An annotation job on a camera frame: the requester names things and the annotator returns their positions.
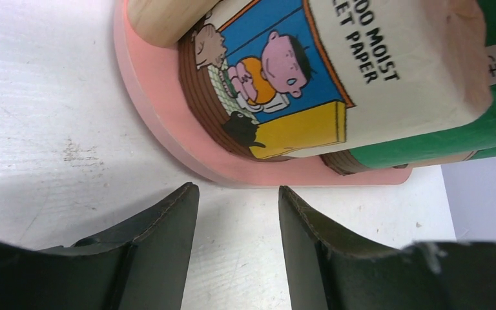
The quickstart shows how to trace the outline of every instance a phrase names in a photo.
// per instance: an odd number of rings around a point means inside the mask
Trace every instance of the black animal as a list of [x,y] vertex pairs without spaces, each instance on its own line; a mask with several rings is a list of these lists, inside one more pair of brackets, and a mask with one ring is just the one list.
[[225,133],[243,147],[265,147],[263,143],[255,141],[258,127],[252,123],[251,118],[241,112],[231,113],[229,120],[222,125]]

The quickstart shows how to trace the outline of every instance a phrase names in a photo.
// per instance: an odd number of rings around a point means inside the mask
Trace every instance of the wooden cylinder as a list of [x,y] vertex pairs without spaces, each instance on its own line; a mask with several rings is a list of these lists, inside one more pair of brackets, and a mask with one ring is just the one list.
[[219,0],[129,0],[127,15],[147,43],[169,47],[177,42]]

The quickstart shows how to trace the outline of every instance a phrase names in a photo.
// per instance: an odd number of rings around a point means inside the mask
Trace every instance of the pink tray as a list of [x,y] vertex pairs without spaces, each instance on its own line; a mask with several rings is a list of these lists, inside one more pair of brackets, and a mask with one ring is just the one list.
[[160,143],[183,164],[228,186],[337,186],[404,183],[411,169],[385,169],[341,176],[318,156],[278,163],[246,160],[222,149],[191,114],[179,81],[178,51],[144,42],[126,16],[128,0],[118,0],[114,17],[117,59],[141,118]]

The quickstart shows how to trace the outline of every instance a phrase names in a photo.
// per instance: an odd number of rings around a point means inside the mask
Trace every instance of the cartoon child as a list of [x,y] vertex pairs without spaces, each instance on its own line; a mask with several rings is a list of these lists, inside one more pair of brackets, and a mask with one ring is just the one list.
[[245,57],[227,69],[234,97],[240,94],[253,106],[270,102],[277,92],[301,97],[312,72],[299,40],[289,34],[281,36],[277,31],[269,34],[261,59]]

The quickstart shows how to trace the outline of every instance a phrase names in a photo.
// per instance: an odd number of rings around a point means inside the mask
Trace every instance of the white tabletop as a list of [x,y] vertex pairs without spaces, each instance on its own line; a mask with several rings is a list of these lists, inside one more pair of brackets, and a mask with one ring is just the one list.
[[[71,245],[193,181],[201,201],[182,309],[290,309],[277,189],[209,183],[159,145],[121,81],[113,5],[0,0],[0,240]],[[455,239],[440,167],[398,186],[294,190],[386,245]]]

